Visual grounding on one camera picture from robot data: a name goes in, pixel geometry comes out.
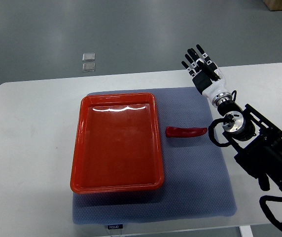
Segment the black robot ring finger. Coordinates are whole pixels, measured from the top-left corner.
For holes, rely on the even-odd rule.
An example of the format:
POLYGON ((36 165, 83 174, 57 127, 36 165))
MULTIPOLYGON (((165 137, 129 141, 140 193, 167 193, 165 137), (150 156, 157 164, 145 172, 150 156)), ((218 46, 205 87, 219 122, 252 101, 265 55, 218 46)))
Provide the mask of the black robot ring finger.
POLYGON ((196 67, 195 61, 188 54, 185 54, 185 58, 193 67, 196 67))

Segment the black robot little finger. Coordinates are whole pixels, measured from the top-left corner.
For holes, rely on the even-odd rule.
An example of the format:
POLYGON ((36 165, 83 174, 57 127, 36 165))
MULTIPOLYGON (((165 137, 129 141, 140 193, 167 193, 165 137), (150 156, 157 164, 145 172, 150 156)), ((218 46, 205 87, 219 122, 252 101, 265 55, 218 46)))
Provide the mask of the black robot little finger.
POLYGON ((188 73, 190 75, 193 75, 193 70, 190 66, 187 65, 187 63, 185 61, 182 61, 181 64, 183 65, 183 67, 188 71, 188 73))

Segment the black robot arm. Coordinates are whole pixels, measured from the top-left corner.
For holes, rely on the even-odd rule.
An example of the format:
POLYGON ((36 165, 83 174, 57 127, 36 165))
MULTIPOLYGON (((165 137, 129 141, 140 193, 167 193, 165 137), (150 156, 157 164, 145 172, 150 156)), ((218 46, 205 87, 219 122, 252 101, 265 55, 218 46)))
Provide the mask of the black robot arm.
MULTIPOLYGON (((282 131, 251 105, 242 109, 236 103, 237 92, 226 89, 219 67, 200 45, 196 47, 188 49, 182 65, 198 92, 221 115, 208 127, 209 139, 218 147, 232 146, 237 152, 235 161, 258 180, 261 190, 269 191, 272 180, 282 192, 282 131)), ((266 218, 282 232, 282 222, 275 218, 267 202, 282 202, 282 197, 265 195, 259 200, 266 218)))

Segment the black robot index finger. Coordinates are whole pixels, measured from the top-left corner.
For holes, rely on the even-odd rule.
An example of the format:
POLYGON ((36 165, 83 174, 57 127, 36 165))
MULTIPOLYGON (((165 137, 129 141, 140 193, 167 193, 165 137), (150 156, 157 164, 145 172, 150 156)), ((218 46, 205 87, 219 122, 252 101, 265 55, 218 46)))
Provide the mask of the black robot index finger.
POLYGON ((207 65, 209 65, 211 63, 210 57, 207 55, 207 53, 203 50, 203 48, 199 44, 197 44, 196 47, 197 47, 198 51, 200 52, 200 54, 202 55, 205 63, 207 65))

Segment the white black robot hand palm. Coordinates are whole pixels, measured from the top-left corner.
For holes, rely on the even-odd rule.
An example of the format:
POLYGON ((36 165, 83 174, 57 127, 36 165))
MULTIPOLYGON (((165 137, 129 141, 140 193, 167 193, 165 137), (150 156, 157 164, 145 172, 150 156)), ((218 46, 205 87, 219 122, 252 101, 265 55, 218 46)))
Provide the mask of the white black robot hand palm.
POLYGON ((226 89, 225 78, 217 64, 211 62, 207 64, 208 69, 214 72, 219 79, 208 76, 196 63, 191 64, 193 72, 192 81, 200 94, 208 98, 213 106, 219 106, 224 101, 231 100, 231 93, 226 89))

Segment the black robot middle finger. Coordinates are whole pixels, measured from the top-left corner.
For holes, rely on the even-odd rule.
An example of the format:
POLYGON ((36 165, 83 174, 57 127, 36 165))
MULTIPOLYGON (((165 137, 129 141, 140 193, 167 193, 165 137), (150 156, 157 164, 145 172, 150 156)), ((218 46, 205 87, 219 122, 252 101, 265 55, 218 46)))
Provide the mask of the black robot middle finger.
POLYGON ((188 49, 187 53, 195 63, 197 63, 200 60, 199 55, 193 48, 188 49))

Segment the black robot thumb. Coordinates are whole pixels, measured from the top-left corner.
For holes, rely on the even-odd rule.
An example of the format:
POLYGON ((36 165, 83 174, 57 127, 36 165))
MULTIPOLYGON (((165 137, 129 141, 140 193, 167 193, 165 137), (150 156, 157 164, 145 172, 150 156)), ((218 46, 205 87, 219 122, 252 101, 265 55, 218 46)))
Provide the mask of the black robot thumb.
POLYGON ((196 61, 196 64, 198 65, 198 67, 212 80, 212 81, 218 81, 220 80, 220 76, 217 75, 210 66, 208 66, 206 64, 205 61, 203 61, 202 59, 198 59, 196 61))

